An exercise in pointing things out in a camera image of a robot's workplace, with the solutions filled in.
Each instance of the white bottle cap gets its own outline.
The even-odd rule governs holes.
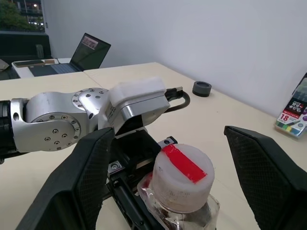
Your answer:
[[[156,157],[152,180],[154,194],[163,206],[174,212],[189,213],[203,207],[213,181],[211,160],[193,146],[167,146]]]

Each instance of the window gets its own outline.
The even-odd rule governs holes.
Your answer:
[[[0,0],[0,30],[44,32],[40,0]]]

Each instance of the laptop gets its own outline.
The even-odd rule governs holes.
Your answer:
[[[108,53],[111,45],[89,34],[84,34],[70,63],[43,66],[29,66],[35,77],[82,72],[89,69],[98,69]]]

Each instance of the tree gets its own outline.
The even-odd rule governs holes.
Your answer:
[[[35,27],[20,15],[14,3],[0,0],[0,30],[32,31]]]

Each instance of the table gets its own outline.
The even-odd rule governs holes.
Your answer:
[[[31,98],[47,92],[76,92],[99,87],[83,72],[0,81],[0,100]],[[71,154],[73,147],[56,152],[32,152],[6,159],[0,165],[0,229],[15,229],[52,171]],[[104,203],[97,229],[113,229],[112,222],[127,226],[112,198]]]
[[[211,158],[215,167],[215,181],[211,194],[221,203],[217,229],[259,229],[239,185],[228,142],[224,136],[226,125],[254,130],[273,138],[301,168],[307,171],[307,135],[300,140],[293,140],[274,129],[275,117],[218,91],[212,90],[208,98],[195,96],[192,93],[192,79],[158,63],[86,70],[84,73],[107,89],[121,81],[159,76],[167,88],[182,86],[190,95],[191,103],[187,108],[162,115],[147,126],[147,129],[156,141],[173,136],[179,143],[195,146]]]
[[[71,58],[57,58],[54,59],[55,64],[64,64],[64,63],[69,63],[71,61]],[[12,63],[12,67],[14,69],[14,71],[18,74],[18,76],[20,78],[34,78],[32,72],[29,70],[28,67],[16,67],[14,65],[15,62]]]

